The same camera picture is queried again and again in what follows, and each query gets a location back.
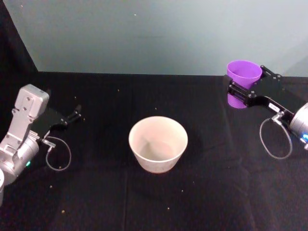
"table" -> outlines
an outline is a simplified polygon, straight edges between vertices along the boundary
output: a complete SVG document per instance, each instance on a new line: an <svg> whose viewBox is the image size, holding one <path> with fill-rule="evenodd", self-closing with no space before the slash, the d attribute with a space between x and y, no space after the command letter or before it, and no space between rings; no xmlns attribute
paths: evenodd
<svg viewBox="0 0 308 231"><path fill-rule="evenodd" d="M230 108L220 76L0 73L0 135L10 124L19 89L51 89L49 107L68 115L80 103L85 121L53 135L72 150L72 164L54 172L42 146L18 180L5 188L0 230L306 230L308 156L272 159L259 140L261 107ZM308 78L284 78L308 101ZM148 116L168 116L188 133L188 147L168 173L144 171L128 145L130 128ZM264 138L288 151L278 126ZM57 142L51 162L67 162Z"/></svg>

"cable connector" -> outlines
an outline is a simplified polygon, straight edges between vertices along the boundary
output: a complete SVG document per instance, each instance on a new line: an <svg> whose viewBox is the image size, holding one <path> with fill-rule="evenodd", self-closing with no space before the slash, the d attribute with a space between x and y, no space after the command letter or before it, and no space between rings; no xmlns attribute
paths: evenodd
<svg viewBox="0 0 308 231"><path fill-rule="evenodd" d="M46 139L42 139L42 143L46 144L49 146L48 152L50 152L52 150L52 148L55 148L56 145Z"/></svg>
<svg viewBox="0 0 308 231"><path fill-rule="evenodd" d="M281 111L279 113L277 113L276 115L274 115L271 119L274 123L282 126L282 122L280 121L280 119L284 116L284 112Z"/></svg>

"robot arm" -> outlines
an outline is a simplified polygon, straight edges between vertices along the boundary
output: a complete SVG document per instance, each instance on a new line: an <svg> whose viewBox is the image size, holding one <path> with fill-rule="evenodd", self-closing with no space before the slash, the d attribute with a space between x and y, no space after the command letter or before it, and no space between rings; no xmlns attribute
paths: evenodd
<svg viewBox="0 0 308 231"><path fill-rule="evenodd" d="M297 136L308 150L308 102L285 90L281 75L261 66L262 76L250 89L230 81L228 94L242 101L247 107L264 106L275 113L272 120L283 123Z"/></svg>
<svg viewBox="0 0 308 231"><path fill-rule="evenodd" d="M64 117L53 109L46 108L49 95L28 84L19 90L9 130L0 143L0 205L3 187L13 183L27 163L38 153L41 143L54 148L45 140L51 129L66 128L81 117L79 105L73 114Z"/></svg>

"white bowl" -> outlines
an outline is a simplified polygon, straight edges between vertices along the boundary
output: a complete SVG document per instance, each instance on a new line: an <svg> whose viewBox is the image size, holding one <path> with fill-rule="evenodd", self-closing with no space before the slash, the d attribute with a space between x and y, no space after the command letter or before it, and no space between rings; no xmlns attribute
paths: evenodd
<svg viewBox="0 0 308 231"><path fill-rule="evenodd" d="M188 137L177 121L152 116L132 127L128 141L142 168L152 173L163 173L177 163L187 147Z"/></svg>

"plastic cup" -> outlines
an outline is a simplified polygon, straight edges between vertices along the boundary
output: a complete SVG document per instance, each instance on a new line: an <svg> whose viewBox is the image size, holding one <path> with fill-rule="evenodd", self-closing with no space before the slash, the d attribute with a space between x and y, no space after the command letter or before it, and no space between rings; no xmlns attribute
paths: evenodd
<svg viewBox="0 0 308 231"><path fill-rule="evenodd" d="M132 127L128 141L142 168L152 173L163 173L177 163L187 147L188 137L177 121L152 116Z"/></svg>
<svg viewBox="0 0 308 231"><path fill-rule="evenodd" d="M254 82L260 79L262 69L257 64L250 61L237 60L228 63L227 75L237 84L249 89ZM235 108L246 108L242 101L230 94L228 94L228 103Z"/></svg>

